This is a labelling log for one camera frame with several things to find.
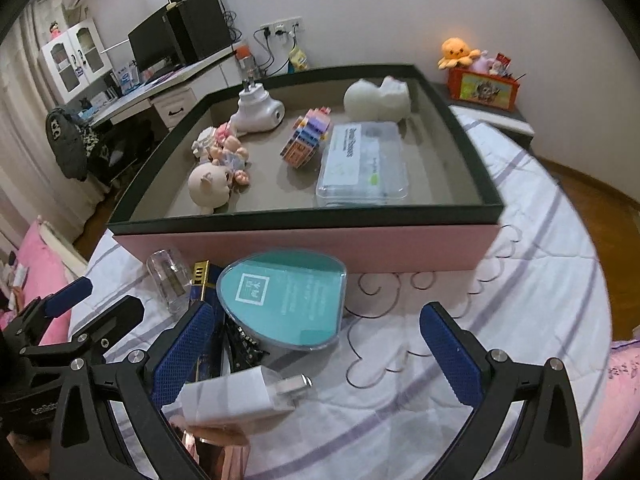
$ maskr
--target wooden floor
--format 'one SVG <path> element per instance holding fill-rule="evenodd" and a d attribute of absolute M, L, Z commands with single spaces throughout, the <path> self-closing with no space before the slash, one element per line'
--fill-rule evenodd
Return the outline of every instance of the wooden floor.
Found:
<path fill-rule="evenodd" d="M 102 235 L 107 230 L 107 222 L 116 204 L 116 191 L 111 191 L 107 197 L 96 206 L 93 216 L 84 224 L 84 231 L 76 238 L 74 247 L 85 260 L 89 261 L 91 255 L 94 254 L 100 238 L 102 238 Z"/>
<path fill-rule="evenodd" d="M 640 326 L 640 217 L 629 200 L 557 164 L 543 161 L 561 183 L 593 239 L 607 280 L 614 340 Z M 115 193 L 98 205 L 74 246 L 89 260 L 116 205 Z"/>

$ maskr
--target orange lid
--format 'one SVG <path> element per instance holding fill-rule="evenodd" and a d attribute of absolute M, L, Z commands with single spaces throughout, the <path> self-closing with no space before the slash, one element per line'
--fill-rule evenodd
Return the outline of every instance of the orange lid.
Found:
<path fill-rule="evenodd" d="M 236 58 L 242 59 L 243 57 L 249 57 L 251 55 L 251 51 L 249 50 L 249 45 L 240 45 L 236 48 Z"/>

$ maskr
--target metal screw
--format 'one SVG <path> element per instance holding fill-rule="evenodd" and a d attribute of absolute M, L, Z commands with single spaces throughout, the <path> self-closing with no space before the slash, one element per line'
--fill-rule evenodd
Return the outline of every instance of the metal screw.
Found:
<path fill-rule="evenodd" d="M 493 359 L 498 363 L 503 363 L 508 358 L 509 356 L 507 355 L 507 352 L 505 352 L 504 350 L 500 350 L 500 349 L 491 350 L 491 359 Z"/>
<path fill-rule="evenodd" d="M 77 372 L 84 366 L 84 359 L 82 359 L 81 357 L 79 357 L 78 359 L 74 359 L 73 361 L 71 361 L 70 366 L 73 371 Z"/>
<path fill-rule="evenodd" d="M 553 358 L 549 359 L 549 366 L 551 366 L 553 368 L 553 370 L 555 370 L 556 372 L 559 372 L 560 370 L 562 370 L 564 368 L 564 365 L 562 364 L 562 361 L 560 359 L 558 359 L 557 357 L 553 357 Z"/>
<path fill-rule="evenodd" d="M 145 353 L 143 350 L 134 350 L 133 352 L 129 352 L 127 359 L 130 363 L 139 363 L 142 359 L 145 358 Z"/>

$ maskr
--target computer monitor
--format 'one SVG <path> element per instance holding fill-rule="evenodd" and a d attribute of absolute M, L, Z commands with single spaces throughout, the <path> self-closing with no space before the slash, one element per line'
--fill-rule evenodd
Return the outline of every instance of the computer monitor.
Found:
<path fill-rule="evenodd" d="M 166 14 L 165 7 L 156 10 L 129 33 L 129 43 L 139 72 L 145 71 L 165 57 L 170 57 L 172 64 L 178 63 L 178 53 L 172 35 L 163 19 Z"/>

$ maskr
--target pink blanket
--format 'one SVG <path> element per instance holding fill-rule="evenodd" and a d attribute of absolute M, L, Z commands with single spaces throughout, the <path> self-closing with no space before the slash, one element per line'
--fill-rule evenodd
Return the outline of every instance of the pink blanket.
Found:
<path fill-rule="evenodd" d="M 68 285 L 65 277 L 65 266 L 60 257 L 47 247 L 40 238 L 39 225 L 31 224 L 20 245 L 17 254 L 18 261 L 29 267 L 27 281 L 24 284 L 24 303 L 29 304 L 37 297 L 44 298 Z M 0 330 L 4 330 L 15 317 L 13 312 L 0 316 Z M 54 319 L 40 342 L 41 345 L 51 345 L 66 342 L 66 332 L 69 329 L 71 311 Z"/>
<path fill-rule="evenodd" d="M 640 341 L 614 342 L 604 402 L 583 449 L 583 480 L 594 480 L 622 444 L 640 413 Z"/>

